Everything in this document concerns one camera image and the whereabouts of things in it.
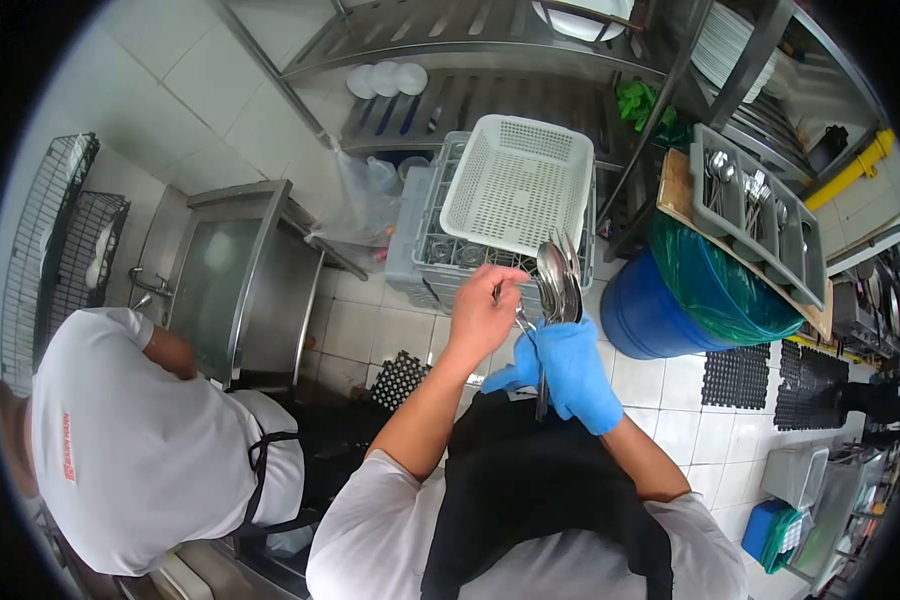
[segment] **gray cutlery tray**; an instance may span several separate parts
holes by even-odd
[[[707,168],[704,150],[723,150],[736,165],[732,181],[722,194],[722,212],[707,206],[705,196]],[[787,224],[779,232],[777,210],[766,207],[760,211],[762,236],[754,239],[746,231],[743,173],[763,171],[765,183],[787,208]],[[718,238],[732,238],[729,244],[740,258],[753,264],[761,263],[764,273],[774,283],[786,286],[794,301],[814,305],[825,310],[827,271],[820,240],[820,225],[813,212],[790,191],[767,167],[740,150],[730,140],[710,127],[697,123],[694,141],[690,144],[690,172],[693,174],[693,223],[701,232]]]

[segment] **yellow pipe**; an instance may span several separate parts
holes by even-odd
[[[825,343],[821,343],[820,345],[817,345],[816,342],[811,342],[810,340],[808,340],[800,335],[792,335],[792,336],[790,336],[788,338],[784,338],[784,339],[790,340],[791,342],[797,342],[801,346],[805,346],[807,348],[812,348],[815,351],[821,351],[821,352],[824,352],[827,354],[833,354],[834,356],[837,355],[837,349],[835,347],[825,344]],[[843,354],[840,354],[840,356],[845,356],[846,358],[849,358],[850,360],[852,360],[854,363],[864,362],[863,358],[861,358],[860,356],[857,356],[856,354],[850,354],[849,352],[844,352]]]
[[[860,152],[857,159],[850,166],[846,167],[835,177],[830,179],[827,185],[819,188],[816,194],[804,200],[804,204],[809,210],[817,210],[826,203],[830,202],[834,196],[847,189],[847,187],[856,182],[861,175],[867,177],[876,177],[877,161],[890,155],[890,147],[894,145],[894,131],[892,129],[884,129],[876,132],[876,139],[873,140],[866,150]]]

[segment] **faucet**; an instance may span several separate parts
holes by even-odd
[[[130,310],[140,310],[144,306],[150,306],[153,301],[154,295],[150,292],[146,292],[144,296],[141,297],[140,300],[137,301],[137,303],[134,304],[133,308],[131,308]]]
[[[140,279],[137,278],[137,276],[139,274],[143,273],[143,271],[144,271],[143,267],[133,267],[132,269],[130,269],[127,272],[127,276],[130,278],[130,281],[133,282],[133,285],[138,285],[138,286],[142,287],[144,290],[146,290],[147,292],[152,292],[153,294],[156,294],[157,296],[159,296],[161,298],[172,298],[174,296],[174,290],[172,290],[170,288],[170,282],[168,282],[166,279],[161,277],[156,272],[153,275],[156,277],[157,280],[160,281],[159,287],[157,287],[156,285],[152,285],[150,283],[144,283],[144,282],[140,281]]]

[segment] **logo on shirt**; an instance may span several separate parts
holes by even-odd
[[[74,461],[70,454],[70,414],[63,413],[63,476],[70,481],[77,481],[74,474]]]

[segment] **white tile floor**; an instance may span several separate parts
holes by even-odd
[[[638,361],[617,352],[599,324],[600,295],[622,261],[595,266],[597,277],[584,298],[586,310],[600,331],[598,351],[607,379],[631,419],[687,474],[694,491],[703,495],[723,533],[738,545],[750,512],[765,498],[760,479],[767,455],[777,448],[839,445],[859,440],[864,414],[850,413],[840,429],[780,432],[774,426],[780,385],[780,342],[770,345],[767,406],[760,411],[701,405],[704,356]],[[323,269],[318,299],[308,334],[316,345],[304,353],[301,376],[316,378],[348,393],[357,385],[370,387],[384,360],[406,350],[433,364],[446,345],[450,319],[420,309],[390,289],[381,273],[363,282],[346,272]],[[464,390],[458,414],[463,414],[483,378],[513,361],[514,329],[494,354],[483,361]],[[873,369],[851,365],[851,381],[867,381]],[[749,595],[754,600],[792,598],[801,582],[786,571],[763,572],[744,554]]]

